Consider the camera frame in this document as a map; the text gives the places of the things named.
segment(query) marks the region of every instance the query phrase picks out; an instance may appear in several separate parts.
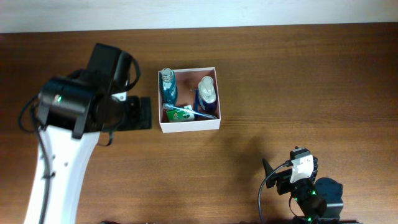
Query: box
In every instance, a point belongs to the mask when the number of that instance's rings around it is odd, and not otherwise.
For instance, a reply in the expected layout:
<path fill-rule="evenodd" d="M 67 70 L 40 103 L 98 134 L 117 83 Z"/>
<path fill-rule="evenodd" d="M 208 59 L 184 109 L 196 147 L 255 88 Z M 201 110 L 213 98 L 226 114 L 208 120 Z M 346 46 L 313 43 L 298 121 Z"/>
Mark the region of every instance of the box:
<path fill-rule="evenodd" d="M 191 69 L 178 69 L 173 70 L 175 73 L 175 79 L 178 88 L 178 99 L 175 104 L 178 107 L 195 104 L 195 92 L 191 89 L 197 89 L 201 79 L 205 76 L 210 76 L 214 80 L 214 88 L 217 94 L 217 110 L 213 114 L 218 119 L 206 119 L 198 121 L 186 121 L 180 123 L 170 123 L 166 115 L 166 110 L 163 110 L 163 99 L 162 90 L 159 88 L 159 123 L 163 133 L 176 133 L 182 131 L 204 131 L 214 130 L 220 128 L 221 123 L 221 108 L 220 108 L 220 96 L 218 94 L 216 68 L 191 68 Z M 160 79 L 160 71 L 158 75 L 158 85 Z M 204 113 L 201 106 L 198 105 L 198 111 Z"/>

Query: table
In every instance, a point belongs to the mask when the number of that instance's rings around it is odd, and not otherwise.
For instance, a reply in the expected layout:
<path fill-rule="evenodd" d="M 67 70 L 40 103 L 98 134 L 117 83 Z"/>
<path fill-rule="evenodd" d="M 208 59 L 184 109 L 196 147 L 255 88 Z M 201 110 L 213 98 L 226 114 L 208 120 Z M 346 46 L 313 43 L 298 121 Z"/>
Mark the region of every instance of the table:
<path fill-rule="evenodd" d="M 34 178 L 23 104 L 52 76 L 85 68 L 97 42 L 138 59 L 129 94 L 152 98 L 154 127 L 96 147 L 77 223 L 258 222 L 261 159 L 277 166 L 295 146 L 319 158 L 318 178 L 344 185 L 342 218 L 398 219 L 398 23 L 382 23 L 1 34 L 0 223 L 23 222 Z M 216 67 L 220 130 L 162 133 L 165 67 Z M 290 220 L 288 199 L 264 190 L 264 216 Z"/>

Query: bottle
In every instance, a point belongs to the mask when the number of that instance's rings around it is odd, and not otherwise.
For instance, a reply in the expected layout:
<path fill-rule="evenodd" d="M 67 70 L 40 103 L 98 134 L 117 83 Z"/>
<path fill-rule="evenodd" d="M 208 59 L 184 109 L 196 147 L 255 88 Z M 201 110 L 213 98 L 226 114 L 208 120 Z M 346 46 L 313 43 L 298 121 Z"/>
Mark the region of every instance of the bottle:
<path fill-rule="evenodd" d="M 199 104 L 208 114 L 213 114 L 217 109 L 217 96 L 214 90 L 213 79 L 205 76 L 198 85 Z"/>
<path fill-rule="evenodd" d="M 160 73 L 163 80 L 163 102 L 175 105 L 177 102 L 178 90 L 174 71 L 169 68 L 164 68 Z"/>

